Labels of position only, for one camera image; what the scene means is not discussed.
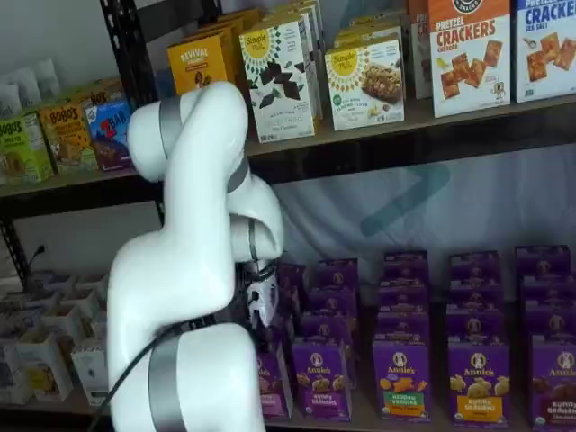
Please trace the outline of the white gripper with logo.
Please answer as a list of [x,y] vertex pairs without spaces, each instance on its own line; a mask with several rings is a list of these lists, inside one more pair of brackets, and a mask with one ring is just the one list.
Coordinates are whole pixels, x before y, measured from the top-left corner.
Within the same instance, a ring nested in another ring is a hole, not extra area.
[[278,306],[275,269],[254,276],[247,288],[247,308],[252,327],[269,327]]

